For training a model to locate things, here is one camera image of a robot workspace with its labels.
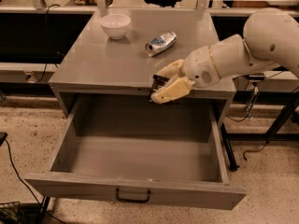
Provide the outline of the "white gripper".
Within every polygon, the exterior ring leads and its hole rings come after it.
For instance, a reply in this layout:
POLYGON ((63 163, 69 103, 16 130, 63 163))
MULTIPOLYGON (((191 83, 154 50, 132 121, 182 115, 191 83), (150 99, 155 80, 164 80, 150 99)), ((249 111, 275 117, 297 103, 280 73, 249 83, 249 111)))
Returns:
POLYGON ((170 103, 188 95, 192 86, 204 89, 221 81, 209 46, 203 46, 191 52, 184 62, 182 59, 178 59, 170 63, 158 71, 154 77, 169 78, 165 87, 156 92, 158 104, 170 103))

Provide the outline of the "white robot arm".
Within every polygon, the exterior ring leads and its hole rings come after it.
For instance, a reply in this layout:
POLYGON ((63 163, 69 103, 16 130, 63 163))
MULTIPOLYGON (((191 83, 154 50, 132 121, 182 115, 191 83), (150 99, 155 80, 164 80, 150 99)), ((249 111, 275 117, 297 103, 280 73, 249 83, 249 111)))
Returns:
POLYGON ((299 23, 277 8, 263 8, 246 21, 243 34, 203 46, 153 76, 150 99, 165 104, 234 75, 267 71, 279 64, 299 77, 299 23))

